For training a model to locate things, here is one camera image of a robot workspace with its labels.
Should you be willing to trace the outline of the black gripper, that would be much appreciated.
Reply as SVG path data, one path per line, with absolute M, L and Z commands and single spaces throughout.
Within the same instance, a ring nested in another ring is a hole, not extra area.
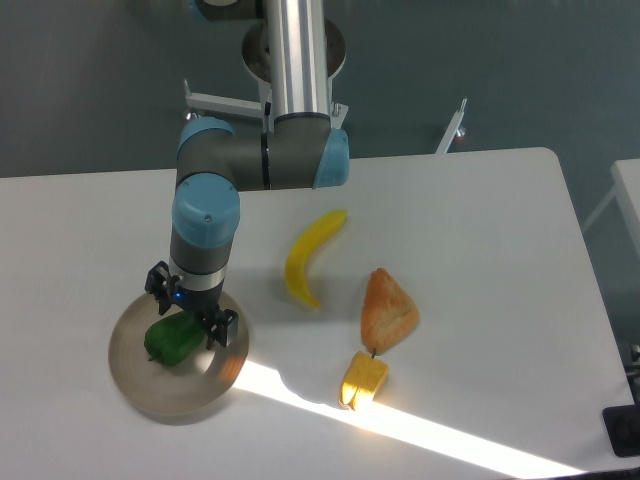
M 224 280 L 224 269 L 202 275 L 182 270 L 170 273 L 168 264 L 160 261 L 148 271 L 144 290 L 154 297 L 160 315 L 175 305 L 200 317 L 207 337 L 205 348 L 213 350 L 215 345 L 228 347 L 238 335 L 239 314 L 219 306 Z

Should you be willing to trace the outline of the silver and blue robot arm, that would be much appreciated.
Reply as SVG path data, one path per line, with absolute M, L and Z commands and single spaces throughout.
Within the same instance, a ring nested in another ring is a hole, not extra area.
M 219 301 L 242 191 L 324 188 L 349 175 L 349 143 L 331 124 L 324 6 L 261 1 L 271 98 L 267 130 L 240 138 L 203 116 L 183 128 L 177 148 L 170 257 L 148 273 L 145 290 L 160 313 L 177 306 L 195 316 L 209 345 L 228 346 L 238 315 Z

